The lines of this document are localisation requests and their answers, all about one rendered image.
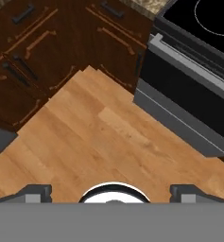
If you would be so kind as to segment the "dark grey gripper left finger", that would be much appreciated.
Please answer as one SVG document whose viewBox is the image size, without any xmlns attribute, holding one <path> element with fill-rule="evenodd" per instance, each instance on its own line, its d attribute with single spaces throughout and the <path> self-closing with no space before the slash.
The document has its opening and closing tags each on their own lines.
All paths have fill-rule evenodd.
<svg viewBox="0 0 224 242">
<path fill-rule="evenodd" d="M 0 198 L 8 203 L 47 203 L 51 202 L 51 184 L 28 184 L 19 192 Z"/>
</svg>

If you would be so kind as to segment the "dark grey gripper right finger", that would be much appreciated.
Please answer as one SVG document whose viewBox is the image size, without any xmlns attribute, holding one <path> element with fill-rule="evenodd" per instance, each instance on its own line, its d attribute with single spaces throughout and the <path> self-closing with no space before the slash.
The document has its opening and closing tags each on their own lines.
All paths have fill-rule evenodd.
<svg viewBox="0 0 224 242">
<path fill-rule="evenodd" d="M 224 203 L 224 199 L 206 194 L 194 184 L 171 184 L 170 194 L 169 201 L 174 203 Z"/>
</svg>

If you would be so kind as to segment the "dark wood cabinet door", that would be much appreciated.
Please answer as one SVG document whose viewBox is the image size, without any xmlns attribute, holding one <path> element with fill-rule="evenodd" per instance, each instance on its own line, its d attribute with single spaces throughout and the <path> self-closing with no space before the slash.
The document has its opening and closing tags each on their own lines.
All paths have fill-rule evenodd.
<svg viewBox="0 0 224 242">
<path fill-rule="evenodd" d="M 2 66 L 10 63 L 28 81 L 29 87 L 15 78 Z M 10 60 L 0 57 L 0 128 L 9 131 L 19 130 L 48 100 L 44 94 Z"/>
<path fill-rule="evenodd" d="M 94 17 L 86 34 L 89 63 L 133 94 L 139 76 L 134 73 L 137 55 L 144 56 L 145 48 Z"/>
<path fill-rule="evenodd" d="M 48 96 L 54 95 L 80 68 L 76 32 L 54 15 L 9 52 L 9 60 Z M 13 55 L 20 56 L 37 75 L 34 79 Z"/>
</svg>

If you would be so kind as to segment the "round white and black object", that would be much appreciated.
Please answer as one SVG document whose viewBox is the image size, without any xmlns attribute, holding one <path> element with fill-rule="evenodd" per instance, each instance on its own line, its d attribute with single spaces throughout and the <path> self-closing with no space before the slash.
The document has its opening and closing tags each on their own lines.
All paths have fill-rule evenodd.
<svg viewBox="0 0 224 242">
<path fill-rule="evenodd" d="M 120 181 L 102 182 L 87 190 L 79 203 L 150 203 L 141 190 Z"/>
</svg>

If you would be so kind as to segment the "grey stove bottom drawer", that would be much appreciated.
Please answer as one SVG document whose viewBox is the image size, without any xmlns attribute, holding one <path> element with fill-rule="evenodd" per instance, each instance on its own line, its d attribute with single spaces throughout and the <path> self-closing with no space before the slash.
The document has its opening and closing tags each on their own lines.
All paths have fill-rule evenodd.
<svg viewBox="0 0 224 242">
<path fill-rule="evenodd" d="M 224 157 L 224 138 L 138 79 L 133 102 L 205 157 Z"/>
</svg>

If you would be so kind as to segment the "black oven door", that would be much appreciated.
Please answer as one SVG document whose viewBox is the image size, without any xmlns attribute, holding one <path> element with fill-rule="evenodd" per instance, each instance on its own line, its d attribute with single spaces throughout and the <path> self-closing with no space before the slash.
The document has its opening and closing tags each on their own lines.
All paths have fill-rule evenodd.
<svg viewBox="0 0 224 242">
<path fill-rule="evenodd" d="M 224 99 L 146 51 L 140 78 L 224 138 Z"/>
</svg>

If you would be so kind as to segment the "dark wood drawer front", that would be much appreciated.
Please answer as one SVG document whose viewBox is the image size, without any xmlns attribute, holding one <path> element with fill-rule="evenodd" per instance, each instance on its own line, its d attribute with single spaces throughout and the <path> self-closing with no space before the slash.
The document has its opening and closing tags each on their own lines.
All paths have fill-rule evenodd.
<svg viewBox="0 0 224 242">
<path fill-rule="evenodd" d="M 118 18 L 100 6 L 102 1 L 117 11 L 123 11 L 124 16 Z M 133 40 L 142 47 L 146 43 L 152 27 L 152 21 L 119 0 L 87 0 L 86 7 L 98 19 L 113 27 L 121 34 Z"/>
<path fill-rule="evenodd" d="M 15 25 L 11 18 L 25 11 L 28 4 L 34 6 L 34 11 Z M 57 5 L 58 0 L 0 0 L 0 54 L 27 34 Z"/>
</svg>

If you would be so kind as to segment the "grey stove with black hob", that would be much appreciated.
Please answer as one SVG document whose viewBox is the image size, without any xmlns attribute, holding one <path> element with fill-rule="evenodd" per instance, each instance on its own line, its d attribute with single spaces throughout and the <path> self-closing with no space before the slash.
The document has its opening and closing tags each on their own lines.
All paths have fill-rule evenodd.
<svg viewBox="0 0 224 242">
<path fill-rule="evenodd" d="M 165 43 L 224 79 L 224 0 L 220 4 L 216 0 L 169 0 L 154 18 L 150 35 L 157 33 Z M 209 90 L 224 99 L 224 93 Z"/>
</svg>

